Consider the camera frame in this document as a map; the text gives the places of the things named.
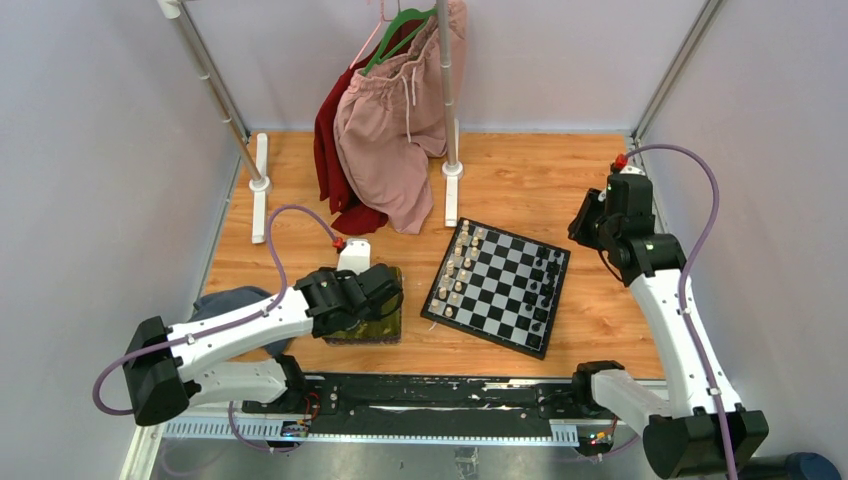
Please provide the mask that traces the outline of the black and white chessboard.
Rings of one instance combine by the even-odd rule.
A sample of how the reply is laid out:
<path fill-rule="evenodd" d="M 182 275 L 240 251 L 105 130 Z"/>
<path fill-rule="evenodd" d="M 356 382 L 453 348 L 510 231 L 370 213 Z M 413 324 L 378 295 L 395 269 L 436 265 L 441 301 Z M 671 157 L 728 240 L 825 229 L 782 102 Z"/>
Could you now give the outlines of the black and white chessboard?
<path fill-rule="evenodd" d="M 461 235 L 461 224 L 464 220 L 470 222 L 469 235 Z M 472 259 L 469 270 L 463 268 L 463 260 L 470 258 L 468 250 L 474 231 L 482 231 L 478 256 Z M 463 244 L 463 255 L 454 255 L 457 241 Z M 535 270 L 533 263 L 537 249 L 548 249 L 548 258 L 543 261 L 542 270 Z M 552 253 L 555 249 L 563 251 L 563 259 L 555 261 Z M 445 275 L 445 267 L 449 260 L 455 263 L 452 277 Z M 570 252 L 564 248 L 531 239 L 516 233 L 496 228 L 468 218 L 460 219 L 455 228 L 445 255 L 441 260 L 432 286 L 425 297 L 420 315 L 441 325 L 462 331 L 477 338 L 498 344 L 524 355 L 542 360 L 546 356 L 555 323 L 559 300 L 565 283 L 565 277 L 570 261 Z M 551 276 L 546 268 L 549 262 L 560 264 L 559 274 Z M 546 277 L 555 277 L 555 288 L 543 291 L 542 285 Z M 454 284 L 463 283 L 463 290 L 456 293 Z M 537 291 L 530 291 L 528 283 L 536 281 Z M 445 287 L 448 297 L 438 298 L 438 289 Z M 552 295 L 551 304 L 547 308 L 540 305 L 545 293 Z M 433 299 L 440 300 L 443 307 L 439 313 L 430 311 Z M 523 305 L 533 307 L 529 317 L 521 315 Z M 444 316 L 446 306 L 455 309 L 453 318 Z M 542 323 L 543 330 L 534 333 L 533 323 Z"/>

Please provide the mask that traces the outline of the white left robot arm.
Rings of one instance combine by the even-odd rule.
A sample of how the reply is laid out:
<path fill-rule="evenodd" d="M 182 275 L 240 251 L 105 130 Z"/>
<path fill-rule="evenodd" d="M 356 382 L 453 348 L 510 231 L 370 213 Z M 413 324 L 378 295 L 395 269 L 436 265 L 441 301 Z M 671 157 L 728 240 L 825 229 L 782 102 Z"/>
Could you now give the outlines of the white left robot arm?
<path fill-rule="evenodd" d="M 252 401 L 296 412 L 307 389 L 292 357 L 258 363 L 236 357 L 375 323 L 402 301 L 398 269 L 376 264 L 362 273 L 321 268 L 282 294 L 201 321 L 167 326 L 149 318 L 136 328 L 122 363 L 131 414 L 137 425 L 153 426 L 208 403 Z"/>

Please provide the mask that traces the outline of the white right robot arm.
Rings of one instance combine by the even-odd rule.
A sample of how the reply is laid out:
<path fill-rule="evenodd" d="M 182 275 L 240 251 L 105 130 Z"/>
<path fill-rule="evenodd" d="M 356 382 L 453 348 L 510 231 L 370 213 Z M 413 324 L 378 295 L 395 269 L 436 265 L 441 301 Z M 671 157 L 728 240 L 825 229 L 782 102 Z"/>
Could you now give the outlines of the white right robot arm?
<path fill-rule="evenodd" d="M 706 336 L 685 275 L 678 239 L 655 230 L 653 184 L 634 167 L 587 192 L 569 237 L 597 251 L 617 272 L 648 321 L 667 395 L 637 382 L 617 361 L 581 363 L 571 403 L 584 417 L 607 410 L 641 438 L 653 472 L 670 479 L 734 476 L 766 439 L 760 410 L 736 393 Z"/>

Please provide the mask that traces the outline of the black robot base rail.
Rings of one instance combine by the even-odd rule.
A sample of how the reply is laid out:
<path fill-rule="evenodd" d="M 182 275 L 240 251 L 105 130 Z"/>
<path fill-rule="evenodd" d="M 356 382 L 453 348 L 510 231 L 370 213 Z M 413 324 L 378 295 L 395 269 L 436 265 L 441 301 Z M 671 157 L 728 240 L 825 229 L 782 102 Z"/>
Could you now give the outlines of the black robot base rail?
<path fill-rule="evenodd" d="M 517 446 L 572 449 L 599 461 L 640 444 L 628 424 L 578 404 L 565 377 L 314 373 L 298 403 L 194 407 L 139 427 L 148 446 L 223 440 L 252 453 L 306 445 Z"/>

